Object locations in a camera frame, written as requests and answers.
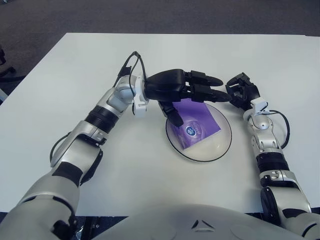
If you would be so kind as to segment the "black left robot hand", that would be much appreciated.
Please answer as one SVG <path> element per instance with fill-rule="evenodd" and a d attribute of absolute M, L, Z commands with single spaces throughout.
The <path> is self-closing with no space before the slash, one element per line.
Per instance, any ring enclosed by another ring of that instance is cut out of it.
<path fill-rule="evenodd" d="M 196 103 L 230 102 L 232 97 L 228 93 L 212 89 L 222 85 L 222 80 L 204 72 L 170 69 L 149 76 L 144 83 L 144 94 L 148 99 L 158 101 L 167 120 L 175 127 L 180 127 L 184 121 L 174 103 L 183 99 Z"/>

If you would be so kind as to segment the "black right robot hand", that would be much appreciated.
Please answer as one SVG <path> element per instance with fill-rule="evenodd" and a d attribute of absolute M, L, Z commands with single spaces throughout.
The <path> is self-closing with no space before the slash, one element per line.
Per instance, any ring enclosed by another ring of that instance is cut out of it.
<path fill-rule="evenodd" d="M 244 111 L 251 109 L 251 101 L 260 97 L 257 86 L 250 81 L 250 78 L 244 72 L 231 78 L 226 83 L 225 88 L 231 96 L 229 102 Z"/>

